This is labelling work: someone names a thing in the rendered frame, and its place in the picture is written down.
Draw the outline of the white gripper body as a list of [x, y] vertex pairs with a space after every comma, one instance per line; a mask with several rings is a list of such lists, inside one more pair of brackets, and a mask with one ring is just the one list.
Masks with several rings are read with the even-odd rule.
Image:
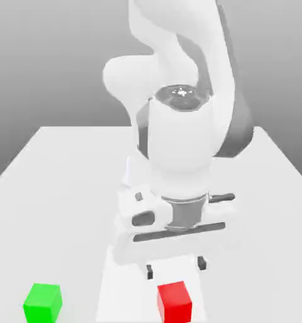
[[112, 237], [114, 260], [120, 266], [146, 265], [159, 259], [183, 255], [204, 256], [208, 259], [234, 242], [234, 222], [215, 221], [191, 230], [171, 232], [133, 232], [120, 222], [114, 224]]

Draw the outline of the small red cube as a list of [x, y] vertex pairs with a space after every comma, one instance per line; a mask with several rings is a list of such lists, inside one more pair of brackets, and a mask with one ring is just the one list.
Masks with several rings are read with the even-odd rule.
[[157, 287], [157, 307], [162, 323], [189, 323], [192, 306], [184, 281]]

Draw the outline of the small green cube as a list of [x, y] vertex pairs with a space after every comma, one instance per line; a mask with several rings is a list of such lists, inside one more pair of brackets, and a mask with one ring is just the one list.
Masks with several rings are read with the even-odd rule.
[[63, 299], [59, 285], [34, 283], [23, 303], [27, 323], [56, 323]]

